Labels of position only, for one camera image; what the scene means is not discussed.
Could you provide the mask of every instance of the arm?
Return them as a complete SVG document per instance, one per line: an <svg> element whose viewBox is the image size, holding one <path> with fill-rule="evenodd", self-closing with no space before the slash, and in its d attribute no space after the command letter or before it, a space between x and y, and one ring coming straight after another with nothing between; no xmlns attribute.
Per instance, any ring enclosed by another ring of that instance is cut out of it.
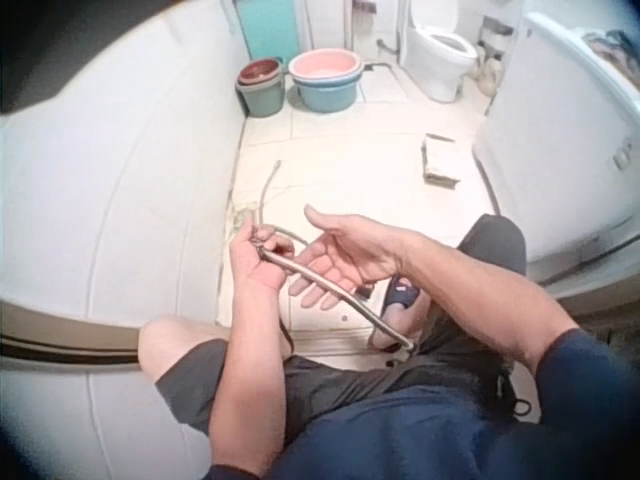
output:
<svg viewBox="0 0 640 480"><path fill-rule="evenodd" d="M268 228L256 233L265 248L291 255L291 242L272 235ZM285 274L260 261L251 238L251 221L245 220L231 245L233 324L209 439L215 464L262 476L284 442L278 291Z"/></svg>
<svg viewBox="0 0 640 480"><path fill-rule="evenodd" d="M399 232L400 273L467 333L535 374L542 355L578 328L562 307L525 277L475 260L424 235Z"/></svg>
<svg viewBox="0 0 640 480"><path fill-rule="evenodd" d="M489 265L422 234L359 215L324 215L305 209L324 233L297 261L346 290L400 273L446 310L470 335L535 374L547 348L567 330L578 328L542 288L515 273ZM299 295L309 282L289 289ZM326 292L313 287L302 300L315 305ZM322 308L337 299L328 296Z"/></svg>

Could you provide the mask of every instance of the sandal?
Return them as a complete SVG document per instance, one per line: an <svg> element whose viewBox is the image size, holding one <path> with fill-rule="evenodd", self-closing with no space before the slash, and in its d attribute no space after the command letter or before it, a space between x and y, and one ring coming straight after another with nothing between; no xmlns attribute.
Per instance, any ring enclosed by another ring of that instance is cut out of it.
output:
<svg viewBox="0 0 640 480"><path fill-rule="evenodd" d="M401 277L400 275L394 275L393 277L391 277L391 281L389 282L387 291L384 294L384 300L382 301L380 318L382 318L384 313L387 311L389 305L399 303L405 309L408 309L414 303L416 303L418 296L420 296L420 288L413 285L409 286L401 283L400 280L402 278L403 277ZM375 332L376 329L374 328L373 332L371 332L371 335L369 335L369 340L367 340L367 345L369 346L369 348L373 350L379 350L384 353L395 353L400 350L401 345L399 343L391 344L388 347L382 349L375 348L373 346L373 335L375 334Z"/></svg>

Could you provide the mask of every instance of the black shorts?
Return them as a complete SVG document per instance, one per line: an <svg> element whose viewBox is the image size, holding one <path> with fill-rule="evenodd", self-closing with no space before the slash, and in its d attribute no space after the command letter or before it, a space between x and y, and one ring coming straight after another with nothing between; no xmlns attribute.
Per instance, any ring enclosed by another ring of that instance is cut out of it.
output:
<svg viewBox="0 0 640 480"><path fill-rule="evenodd" d="M458 248L479 260L524 273L524 238L504 217L483 215ZM176 419L205 435L226 349L227 342L220 339L197 345L156 383ZM488 408L507 413L513 402L498 398L498 390L505 391L504 384L498 385L505 381L500 355L464 333L446 314L421 339L416 353L393 368L340 370L294 355L284 362L284 373L285 444L325 413L413 385L459 388Z"/></svg>

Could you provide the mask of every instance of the flexible stainless steel hose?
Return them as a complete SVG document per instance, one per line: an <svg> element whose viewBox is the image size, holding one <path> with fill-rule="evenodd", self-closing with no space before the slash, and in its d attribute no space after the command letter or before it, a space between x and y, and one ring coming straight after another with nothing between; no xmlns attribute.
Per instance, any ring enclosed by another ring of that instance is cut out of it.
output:
<svg viewBox="0 0 640 480"><path fill-rule="evenodd" d="M275 165L273 166L273 171L269 175L269 178L267 178L267 181L265 182L264 187L262 187L262 192L260 193L260 203L258 204L258 223L261 225L264 225L263 210L264 210L264 200L267 195L267 189L269 188L269 185L271 184L271 181L273 180L273 177L275 176L276 172L280 168L281 164L282 162L280 160L278 160L275 163ZM269 226L272 227L276 232L286 235L288 237L291 237L305 246L309 245L309 242L304 240L302 237L296 235L293 232L290 232L285 228L278 227L277 225L269 225ZM384 323L380 319L380 317L378 317L375 313L373 313L365 304L363 304L360 300L358 300L356 297L354 297L349 292L347 292L344 288L340 287L339 285L336 285L333 282L330 282L329 280L324 278L322 275L317 274L313 270L310 270L307 267L297 264L293 260L289 260L288 258L278 255L277 253L273 253L268 250L265 250L259 244L256 244L256 249L258 250L258 254L260 255L260 258L262 258L263 260L274 263L275 265L278 265L292 272L298 273L302 275L304 278L306 278L307 280L313 283L316 283L322 288L324 288L325 290L333 293L340 300L349 304L351 308L353 308L356 312L358 312L364 318L369 320L374 327L380 329L383 333L385 333L386 335L396 340L402 346L402 348L407 350L409 353L412 353L415 350L416 345L412 340L409 340L407 337L396 332L393 328L391 328L389 325Z"/></svg>
<svg viewBox="0 0 640 480"><path fill-rule="evenodd" d="M409 353L415 350L415 343L412 340L409 340L404 335L396 332L389 325L384 323L375 313L373 313L365 304L360 302L357 298L347 292L345 289L336 285L333 282L330 282L322 275L317 274L313 270L308 269L307 267L303 267L302 265L298 265L293 260L289 260L281 255L265 250L262 246L257 246L258 254L260 258L266 260L268 262L274 263L284 269L291 270L292 272L299 273L307 280L320 285L325 290L333 293L340 300L348 303L356 312L361 314L364 318L369 320L376 328L379 328L383 333L390 336L394 340L396 340L402 348L407 350Z"/></svg>

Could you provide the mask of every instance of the stacked buckets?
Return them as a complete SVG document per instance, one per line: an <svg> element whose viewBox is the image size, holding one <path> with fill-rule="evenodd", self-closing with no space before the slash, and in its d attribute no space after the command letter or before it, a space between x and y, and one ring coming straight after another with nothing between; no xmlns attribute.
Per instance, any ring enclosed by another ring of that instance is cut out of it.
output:
<svg viewBox="0 0 640 480"><path fill-rule="evenodd" d="M304 104L314 112L344 110L356 100L364 64L358 55L341 48L321 48L298 55L289 73Z"/></svg>
<svg viewBox="0 0 640 480"><path fill-rule="evenodd" d="M278 113L284 104L284 73L275 58L262 58L244 67L236 80L252 117Z"/></svg>
<svg viewBox="0 0 640 480"><path fill-rule="evenodd" d="M363 70L360 57L341 48L311 50L289 63L289 73L300 98L309 110L320 113L351 106ZM236 88L252 117L279 112L285 97L282 63L276 58L251 62L238 75Z"/></svg>

